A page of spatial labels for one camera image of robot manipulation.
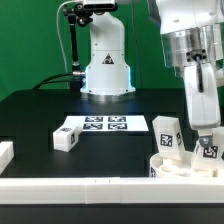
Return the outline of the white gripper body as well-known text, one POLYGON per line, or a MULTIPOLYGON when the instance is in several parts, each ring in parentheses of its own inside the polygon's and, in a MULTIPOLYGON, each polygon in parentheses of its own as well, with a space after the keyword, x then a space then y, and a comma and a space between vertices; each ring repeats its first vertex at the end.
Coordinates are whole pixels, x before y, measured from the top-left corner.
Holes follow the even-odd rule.
POLYGON ((217 84, 210 63, 202 64, 202 87, 199 91, 197 66, 184 68, 184 86, 190 126, 193 130, 216 128, 221 124, 217 84))

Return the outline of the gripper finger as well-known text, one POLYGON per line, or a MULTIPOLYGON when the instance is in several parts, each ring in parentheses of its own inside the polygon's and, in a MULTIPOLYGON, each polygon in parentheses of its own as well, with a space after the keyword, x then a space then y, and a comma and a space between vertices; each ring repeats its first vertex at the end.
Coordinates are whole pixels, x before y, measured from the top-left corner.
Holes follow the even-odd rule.
POLYGON ((198 131, 199 143, 202 147, 211 147, 213 145, 213 133, 211 129, 201 129, 198 131))

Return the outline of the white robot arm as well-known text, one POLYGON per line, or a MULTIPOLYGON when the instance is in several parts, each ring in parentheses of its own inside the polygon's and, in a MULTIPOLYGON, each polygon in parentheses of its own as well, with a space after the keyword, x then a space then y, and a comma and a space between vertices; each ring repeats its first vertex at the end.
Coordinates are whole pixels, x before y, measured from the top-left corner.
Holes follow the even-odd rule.
MULTIPOLYGON (((160 25, 165 65, 184 80, 190 127, 203 147, 213 145, 220 126, 217 87, 224 85, 216 62, 224 59, 221 28, 224 0, 147 0, 150 18, 160 25)), ((92 14, 91 61, 83 91, 95 96, 132 92, 124 59, 124 27, 110 12, 118 0, 84 0, 92 14)))

